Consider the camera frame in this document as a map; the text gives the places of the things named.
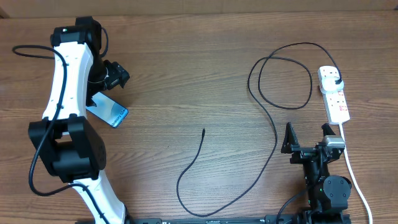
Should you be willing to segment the blue-screen Samsung smartphone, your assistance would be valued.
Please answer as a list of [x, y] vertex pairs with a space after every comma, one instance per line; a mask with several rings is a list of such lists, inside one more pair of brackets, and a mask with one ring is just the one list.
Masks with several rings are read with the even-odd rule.
[[117, 128], [129, 113], [127, 108], [101, 92], [96, 93], [92, 100], [95, 105], [87, 106], [86, 109], [112, 128]]

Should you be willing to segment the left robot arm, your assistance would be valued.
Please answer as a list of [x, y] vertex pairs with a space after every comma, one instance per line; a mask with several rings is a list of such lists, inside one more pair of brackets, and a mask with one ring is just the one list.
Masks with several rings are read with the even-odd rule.
[[40, 121], [31, 122], [28, 135], [34, 160], [75, 189], [95, 223], [132, 223], [105, 174], [106, 148], [87, 120], [88, 111], [117, 126], [127, 109], [104, 95], [124, 86], [129, 73], [105, 59], [105, 29], [92, 17], [79, 17], [73, 26], [57, 27], [50, 37], [55, 70], [49, 102]]

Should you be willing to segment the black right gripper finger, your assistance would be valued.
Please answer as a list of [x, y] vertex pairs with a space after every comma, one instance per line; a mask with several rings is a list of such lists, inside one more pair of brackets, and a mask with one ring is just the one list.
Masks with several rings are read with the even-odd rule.
[[335, 135], [335, 132], [332, 130], [328, 123], [322, 125], [322, 131], [324, 136]]
[[285, 137], [282, 143], [281, 153], [292, 154], [299, 149], [299, 142], [291, 122], [286, 124]]

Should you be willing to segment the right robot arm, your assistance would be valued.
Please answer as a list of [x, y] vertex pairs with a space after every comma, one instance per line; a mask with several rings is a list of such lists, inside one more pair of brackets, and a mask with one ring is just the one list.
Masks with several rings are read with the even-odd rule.
[[[345, 141], [336, 135], [325, 123], [322, 125], [323, 139], [313, 147], [299, 144], [292, 123], [288, 122], [281, 153], [290, 154], [291, 164], [303, 165], [305, 190], [290, 198], [277, 214], [277, 223], [350, 223], [349, 215], [343, 210], [348, 208], [352, 183], [343, 176], [331, 175], [328, 164], [337, 161], [345, 151]], [[308, 194], [309, 207], [297, 213], [282, 217], [286, 206]]]

